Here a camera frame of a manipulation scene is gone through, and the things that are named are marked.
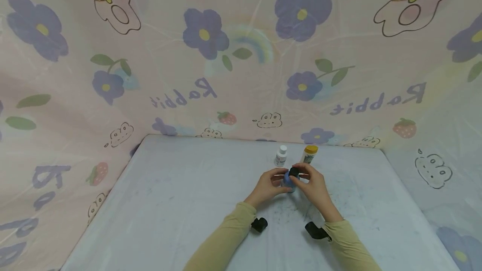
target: black clip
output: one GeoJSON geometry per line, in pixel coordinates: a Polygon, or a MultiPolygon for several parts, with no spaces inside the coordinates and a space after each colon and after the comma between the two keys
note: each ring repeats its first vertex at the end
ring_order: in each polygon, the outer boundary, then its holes
{"type": "Polygon", "coordinates": [[[256,218],[254,219],[253,223],[251,223],[251,228],[259,233],[262,233],[266,227],[268,227],[268,221],[266,221],[266,219],[263,217],[261,217],[259,220],[256,218]]]}
{"type": "Polygon", "coordinates": [[[315,223],[313,222],[306,224],[305,229],[315,240],[321,240],[330,237],[323,228],[316,227],[315,223]]]}

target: rainbow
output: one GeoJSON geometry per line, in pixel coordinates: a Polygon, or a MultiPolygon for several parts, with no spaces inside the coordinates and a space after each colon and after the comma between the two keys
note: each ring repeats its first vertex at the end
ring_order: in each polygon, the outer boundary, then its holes
{"type": "Polygon", "coordinates": [[[225,32],[232,42],[229,45],[229,49],[234,51],[239,48],[238,45],[247,44],[249,49],[252,49],[257,55],[259,64],[273,62],[273,44],[262,30],[245,24],[237,24],[228,25],[225,28],[225,32]]]}

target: black object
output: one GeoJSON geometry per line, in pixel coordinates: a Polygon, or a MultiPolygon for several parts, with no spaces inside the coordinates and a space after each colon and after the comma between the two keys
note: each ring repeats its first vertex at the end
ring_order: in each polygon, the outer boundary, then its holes
{"type": "Polygon", "coordinates": [[[253,228],[259,233],[262,233],[266,227],[268,227],[268,221],[266,221],[266,219],[263,217],[259,219],[256,218],[254,219],[253,223],[251,223],[251,228],[253,228]]]}
{"type": "Polygon", "coordinates": [[[297,167],[292,167],[288,175],[298,178],[299,174],[300,174],[300,170],[297,167]]]}
{"type": "Polygon", "coordinates": [[[321,240],[330,237],[323,228],[316,227],[315,223],[313,222],[306,224],[305,229],[315,240],[321,240]]]}

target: white bottle cap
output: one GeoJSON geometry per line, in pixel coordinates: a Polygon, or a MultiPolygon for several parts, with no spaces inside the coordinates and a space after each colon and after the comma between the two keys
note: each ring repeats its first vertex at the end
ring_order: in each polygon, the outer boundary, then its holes
{"type": "Polygon", "coordinates": [[[288,150],[288,148],[286,148],[286,146],[280,146],[279,147],[279,153],[280,154],[286,154],[287,150],[288,150]]]}

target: strawberry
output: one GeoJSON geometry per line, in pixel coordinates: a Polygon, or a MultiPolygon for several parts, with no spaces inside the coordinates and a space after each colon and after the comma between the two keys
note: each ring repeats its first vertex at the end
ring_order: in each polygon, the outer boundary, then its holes
{"type": "Polygon", "coordinates": [[[417,132],[417,126],[413,120],[401,118],[400,122],[393,126],[393,132],[401,138],[412,138],[417,132]]]}
{"type": "Polygon", "coordinates": [[[218,119],[220,123],[225,125],[234,125],[236,123],[236,116],[229,112],[218,112],[218,119]]]}
{"type": "Polygon", "coordinates": [[[89,182],[92,186],[97,186],[99,183],[107,176],[107,172],[109,170],[109,166],[105,162],[99,163],[97,166],[94,166],[92,169],[92,173],[85,180],[85,182],[89,182]]]}

